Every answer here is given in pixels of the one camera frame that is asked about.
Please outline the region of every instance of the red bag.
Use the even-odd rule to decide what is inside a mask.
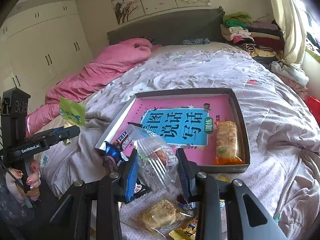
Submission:
[[[320,124],[320,99],[309,96],[305,103],[311,114],[315,117],[317,123]]]

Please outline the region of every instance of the green clothing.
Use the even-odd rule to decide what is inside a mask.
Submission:
[[[238,22],[236,20],[227,20],[224,24],[226,27],[236,27],[241,26],[243,29],[248,29],[247,25],[245,23]]]
[[[251,15],[247,12],[237,12],[223,16],[223,22],[227,20],[235,20],[242,23],[252,23]]]

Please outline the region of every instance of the wall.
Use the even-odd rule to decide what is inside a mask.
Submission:
[[[320,98],[320,63],[305,52],[302,69],[309,77],[309,95]]]
[[[87,37],[93,56],[97,56],[103,47],[108,45],[107,32],[119,27],[113,12],[111,0],[76,0],[80,19]],[[270,0],[210,0],[211,8],[222,6],[226,14],[247,11],[253,20],[267,16],[266,20],[273,19]],[[172,12],[182,9],[210,8],[209,6],[197,6],[188,8],[175,8],[164,12]],[[130,22],[150,17],[156,14],[140,17]]]

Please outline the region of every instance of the human hand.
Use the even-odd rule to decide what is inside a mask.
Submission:
[[[6,173],[5,175],[8,190],[20,204],[24,203],[26,195],[28,195],[33,201],[36,201],[40,195],[40,191],[38,189],[40,185],[40,172],[39,165],[36,160],[31,163],[30,169],[33,171],[33,173],[27,178],[27,184],[30,185],[31,190],[28,191],[27,194],[25,194],[23,190],[17,186],[15,180],[10,176],[9,173]],[[23,176],[22,172],[16,169],[10,168],[10,172],[13,174],[13,176],[15,176],[16,179],[21,179]]]

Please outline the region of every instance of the transparent bag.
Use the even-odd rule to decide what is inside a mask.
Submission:
[[[166,239],[169,232],[181,227],[193,217],[192,211],[185,211],[163,195],[160,200],[151,203],[138,216],[132,217],[134,226],[156,236]]]
[[[174,183],[179,161],[163,138],[132,124],[126,126],[126,131],[137,149],[138,164],[148,186],[167,188]]]

